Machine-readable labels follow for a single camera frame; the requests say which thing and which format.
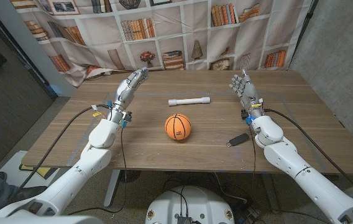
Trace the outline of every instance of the white plastic pipe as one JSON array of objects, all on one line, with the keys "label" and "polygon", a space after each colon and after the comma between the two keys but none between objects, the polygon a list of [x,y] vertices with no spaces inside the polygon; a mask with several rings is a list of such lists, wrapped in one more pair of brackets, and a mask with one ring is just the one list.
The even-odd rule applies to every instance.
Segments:
[{"label": "white plastic pipe", "polygon": [[195,104],[195,103],[209,103],[209,97],[183,99],[183,100],[168,100],[169,106]]}]

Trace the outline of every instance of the orange basketball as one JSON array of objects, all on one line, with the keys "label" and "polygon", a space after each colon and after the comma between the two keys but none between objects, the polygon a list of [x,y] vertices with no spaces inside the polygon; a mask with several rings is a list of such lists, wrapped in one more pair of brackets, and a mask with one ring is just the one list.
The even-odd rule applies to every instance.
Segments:
[{"label": "orange basketball", "polygon": [[173,114],[165,121],[165,132],[174,140],[182,140],[189,136],[191,124],[183,114]]}]

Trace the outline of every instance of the printed backdrop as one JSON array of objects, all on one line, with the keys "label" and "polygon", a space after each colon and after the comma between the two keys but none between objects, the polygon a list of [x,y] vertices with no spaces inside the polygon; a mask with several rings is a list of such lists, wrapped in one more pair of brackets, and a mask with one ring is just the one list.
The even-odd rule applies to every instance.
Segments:
[{"label": "printed backdrop", "polygon": [[79,86],[113,70],[286,70],[311,0],[11,0]]}]

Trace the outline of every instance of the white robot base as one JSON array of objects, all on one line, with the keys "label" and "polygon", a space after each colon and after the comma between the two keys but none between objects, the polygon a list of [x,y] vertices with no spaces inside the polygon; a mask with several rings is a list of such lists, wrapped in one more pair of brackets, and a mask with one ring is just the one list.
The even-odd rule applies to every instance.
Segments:
[{"label": "white robot base", "polygon": [[178,217],[181,214],[185,217],[186,213],[193,222],[234,224],[231,207],[216,193],[191,185],[175,187],[172,190],[178,193],[182,191],[188,210],[186,211],[186,203],[181,195],[168,190],[150,204],[146,224],[178,223]]}]

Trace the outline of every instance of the wooden tabletop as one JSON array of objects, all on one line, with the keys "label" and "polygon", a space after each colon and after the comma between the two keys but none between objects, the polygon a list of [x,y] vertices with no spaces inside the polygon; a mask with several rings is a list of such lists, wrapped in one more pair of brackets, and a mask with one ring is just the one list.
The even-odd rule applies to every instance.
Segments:
[{"label": "wooden tabletop", "polygon": [[[251,139],[238,146],[226,143],[242,134],[250,134],[241,119],[242,106],[228,84],[237,71],[161,71],[150,72],[149,79],[135,93],[127,111],[133,122],[123,132],[127,167],[136,170],[193,170],[215,172],[252,172],[254,147]],[[51,122],[22,162],[36,166],[67,122],[82,109],[114,99],[120,82],[129,73],[85,81]],[[282,112],[301,127],[345,172],[353,174],[353,137],[330,109],[293,71],[249,72],[265,108]],[[210,104],[168,106],[169,99],[211,97]],[[165,120],[174,113],[187,116],[191,134],[182,141],[172,140],[164,130]],[[99,122],[93,111],[86,112],[66,130],[47,159],[45,167],[72,166],[88,142],[91,130]],[[337,170],[299,130],[277,114],[267,113],[295,144],[298,153],[322,173]],[[112,147],[108,167],[123,169],[120,133]],[[256,172],[279,172],[265,159],[263,149],[255,145]]]}]

